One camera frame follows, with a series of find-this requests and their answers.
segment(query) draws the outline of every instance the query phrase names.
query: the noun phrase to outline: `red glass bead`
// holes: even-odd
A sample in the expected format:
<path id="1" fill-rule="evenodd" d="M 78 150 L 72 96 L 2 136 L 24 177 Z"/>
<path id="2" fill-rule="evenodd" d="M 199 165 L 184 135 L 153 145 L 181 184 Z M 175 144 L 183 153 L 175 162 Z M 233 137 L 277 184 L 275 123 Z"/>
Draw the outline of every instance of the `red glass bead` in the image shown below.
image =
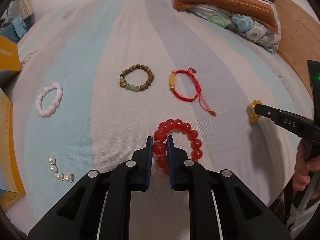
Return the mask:
<path id="1" fill-rule="evenodd" d="M 202 151 L 200 149 L 193 150 L 191 157 L 192 159 L 199 160 L 202 157 Z"/>
<path id="2" fill-rule="evenodd" d="M 169 168 L 168 168 L 168 166 L 166 166 L 166 167 L 163 168 L 163 173 L 164 173 L 165 175 L 169 176 Z"/>
<path id="3" fill-rule="evenodd" d="M 188 139 L 190 141 L 194 141 L 195 139 L 198 138 L 198 132 L 196 130 L 191 130 L 189 133 L 188 133 Z"/>
<path id="4" fill-rule="evenodd" d="M 180 119 L 174 120 L 174 125 L 176 130 L 181 130 L 183 122 Z"/>
<path id="5" fill-rule="evenodd" d="M 156 130 L 153 134 L 153 138 L 157 142 L 164 142 L 167 139 L 167 133 L 162 130 Z"/>
<path id="6" fill-rule="evenodd" d="M 152 150 L 156 155 L 164 155 L 167 152 L 167 146 L 163 142 L 157 142 L 153 145 Z"/>
<path id="7" fill-rule="evenodd" d="M 199 149 L 201 145 L 202 145 L 202 142 L 199 139 L 195 139 L 194 141 L 191 142 L 191 147 L 194 150 Z"/>
<path id="8" fill-rule="evenodd" d="M 188 132 L 191 131 L 191 125 L 187 122 L 182 124 L 181 132 L 184 134 L 187 134 Z"/>
<path id="9" fill-rule="evenodd" d="M 173 119 L 168 119 L 167 123 L 170 125 L 170 130 L 174 130 L 176 128 L 176 125 Z"/>
<path id="10" fill-rule="evenodd" d="M 164 168 L 166 166 L 168 166 L 168 157 L 167 155 L 160 155 L 158 158 L 157 158 L 157 165 L 160 167 L 160 168 Z"/>
<path id="11" fill-rule="evenodd" d="M 158 126 L 158 129 L 159 130 L 162 130 L 162 131 L 164 131 L 164 132 L 166 132 L 166 133 L 168 133 L 168 132 L 170 132 L 170 124 L 169 123 L 167 123 L 167 122 L 161 122 L 160 124 L 159 124 L 159 126 Z"/>

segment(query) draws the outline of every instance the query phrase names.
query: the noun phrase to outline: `bed sheet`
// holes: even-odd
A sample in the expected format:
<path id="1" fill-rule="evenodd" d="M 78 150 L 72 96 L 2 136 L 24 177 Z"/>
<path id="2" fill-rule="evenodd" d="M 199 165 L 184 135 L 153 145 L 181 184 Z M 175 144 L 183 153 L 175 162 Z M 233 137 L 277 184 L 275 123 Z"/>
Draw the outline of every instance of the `bed sheet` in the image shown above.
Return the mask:
<path id="1" fill-rule="evenodd" d="M 312 118 L 313 103 L 295 72 L 278 55 L 187 12 L 172 0 L 95 0 L 42 17 L 18 43 L 21 72 L 12 91 L 13 135 L 27 195 L 10 210 L 25 233 L 89 170 L 105 172 L 143 148 L 160 122 L 189 122 L 199 131 L 213 171 L 232 170 L 266 205 L 293 174 L 299 138 L 261 118 L 250 125 L 253 100 Z M 148 65 L 155 80 L 144 92 L 119 86 L 120 73 Z M 168 89 L 172 70 L 193 67 L 212 117 L 198 101 L 177 100 Z M 135 71 L 127 82 L 142 84 Z M 41 118 L 35 101 L 43 87 L 60 82 L 63 99 L 54 115 Z M 177 75 L 177 90 L 193 97 L 193 83 Z M 53 98 L 49 93 L 43 106 Z M 175 146 L 190 156 L 180 133 Z M 54 156 L 59 182 L 49 170 Z M 173 192 L 153 159 L 146 193 L 133 192 L 130 239 L 189 239 L 188 193 Z"/>

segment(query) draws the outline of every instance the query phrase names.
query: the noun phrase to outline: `human hand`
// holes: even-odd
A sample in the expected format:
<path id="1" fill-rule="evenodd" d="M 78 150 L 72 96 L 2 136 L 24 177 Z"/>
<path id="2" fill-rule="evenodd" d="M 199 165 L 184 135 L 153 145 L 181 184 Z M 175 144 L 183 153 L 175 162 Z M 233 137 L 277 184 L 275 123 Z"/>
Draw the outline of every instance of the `human hand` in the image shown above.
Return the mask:
<path id="1" fill-rule="evenodd" d="M 297 160 L 292 180 L 292 185 L 295 190 L 302 191 L 310 183 L 310 176 L 308 175 L 310 171 L 320 171 L 320 155 L 306 162 L 301 140 L 298 145 Z"/>

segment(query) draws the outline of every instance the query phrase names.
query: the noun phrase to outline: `pink and white bead bracelet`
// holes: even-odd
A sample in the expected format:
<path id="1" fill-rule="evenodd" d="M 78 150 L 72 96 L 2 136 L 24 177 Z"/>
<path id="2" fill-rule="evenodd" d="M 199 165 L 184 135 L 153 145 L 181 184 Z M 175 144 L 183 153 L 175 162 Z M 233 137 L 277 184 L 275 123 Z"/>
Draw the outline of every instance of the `pink and white bead bracelet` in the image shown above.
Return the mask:
<path id="1" fill-rule="evenodd" d="M 57 95 L 53 99 L 51 106 L 49 106 L 48 109 L 43 110 L 41 107 L 42 99 L 47 93 L 55 88 L 57 89 Z M 56 108 L 59 106 L 60 101 L 62 100 L 62 95 L 63 89 L 59 82 L 53 82 L 48 87 L 45 87 L 36 100 L 36 110 L 39 116 L 49 117 L 51 114 L 53 114 L 56 111 Z"/>

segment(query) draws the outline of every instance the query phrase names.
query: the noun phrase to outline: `yellow box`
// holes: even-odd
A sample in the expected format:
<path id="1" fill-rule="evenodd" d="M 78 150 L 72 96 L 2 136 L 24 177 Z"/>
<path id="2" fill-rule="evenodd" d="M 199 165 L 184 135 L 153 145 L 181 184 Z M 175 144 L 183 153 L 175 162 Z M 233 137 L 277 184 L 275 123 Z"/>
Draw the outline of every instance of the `yellow box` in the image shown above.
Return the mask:
<path id="1" fill-rule="evenodd" d="M 25 194 L 13 146 L 12 103 L 0 89 L 0 206 L 7 210 Z"/>
<path id="2" fill-rule="evenodd" d="M 17 44 L 0 35 L 0 88 L 20 71 Z"/>

